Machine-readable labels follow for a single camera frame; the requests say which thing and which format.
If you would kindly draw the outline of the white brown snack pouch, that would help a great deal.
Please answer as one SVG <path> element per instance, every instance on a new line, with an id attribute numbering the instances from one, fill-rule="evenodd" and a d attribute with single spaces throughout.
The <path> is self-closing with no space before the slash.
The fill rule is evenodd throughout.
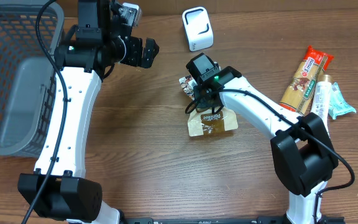
<path id="1" fill-rule="evenodd" d="M 212 109 L 200 108 L 190 113 L 188 119 L 189 136 L 203 136 L 238 128 L 237 116 L 233 110 L 223 108 L 216 114 Z"/>

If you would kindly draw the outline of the orange biscuit package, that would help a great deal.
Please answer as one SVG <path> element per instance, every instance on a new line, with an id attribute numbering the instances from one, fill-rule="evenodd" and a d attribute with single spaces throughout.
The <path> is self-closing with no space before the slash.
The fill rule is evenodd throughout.
<path id="1" fill-rule="evenodd" d="M 319 76 L 324 74 L 333 59 L 333 55 L 316 50 L 309 45 L 279 105 L 292 112 L 305 114 L 313 98 Z"/>

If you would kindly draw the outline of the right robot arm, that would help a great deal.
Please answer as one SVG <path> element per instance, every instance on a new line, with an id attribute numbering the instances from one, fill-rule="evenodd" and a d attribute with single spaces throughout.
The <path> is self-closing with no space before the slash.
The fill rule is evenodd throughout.
<path id="1" fill-rule="evenodd" d="M 321 223 L 321 197 L 333 170 L 339 165 L 322 119 L 288 111 L 256 90 L 232 67 L 192 66 L 196 98 L 186 112 L 199 105 L 227 108 L 248 120 L 269 140 L 275 173 L 290 193 L 284 223 Z"/>

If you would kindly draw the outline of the white tube gold cap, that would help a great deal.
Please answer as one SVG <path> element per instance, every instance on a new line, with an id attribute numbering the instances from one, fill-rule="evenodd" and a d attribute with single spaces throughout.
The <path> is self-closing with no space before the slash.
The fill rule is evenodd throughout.
<path id="1" fill-rule="evenodd" d="M 319 75 L 314 91 L 313 103 L 310 110 L 311 113 L 317 114 L 323 120 L 327 133 L 329 132 L 328 113 L 332 84 L 332 76 L 328 74 Z"/>

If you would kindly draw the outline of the teal wipes packet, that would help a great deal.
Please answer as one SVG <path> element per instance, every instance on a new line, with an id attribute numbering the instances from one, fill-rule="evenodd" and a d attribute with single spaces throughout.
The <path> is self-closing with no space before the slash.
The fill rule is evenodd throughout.
<path id="1" fill-rule="evenodd" d="M 347 103 L 341 93 L 337 82 L 334 82 L 331 87 L 331 97 L 329 101 L 329 115 L 332 119 L 348 113 L 357 113 L 356 109 Z"/>

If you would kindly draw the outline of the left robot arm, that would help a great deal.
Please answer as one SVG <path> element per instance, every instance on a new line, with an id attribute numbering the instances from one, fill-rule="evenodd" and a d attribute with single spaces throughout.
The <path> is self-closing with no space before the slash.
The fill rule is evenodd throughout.
<path id="1" fill-rule="evenodd" d="M 141 8 L 117 1 L 80 1 L 78 22 L 47 59 L 56 83 L 47 137 L 31 174 L 18 191 L 29 212 L 69 223 L 125 223 L 103 200 L 99 183 L 86 179 L 85 147 L 101 84 L 118 63 L 150 68 L 159 52 L 153 39 L 133 37 Z"/>

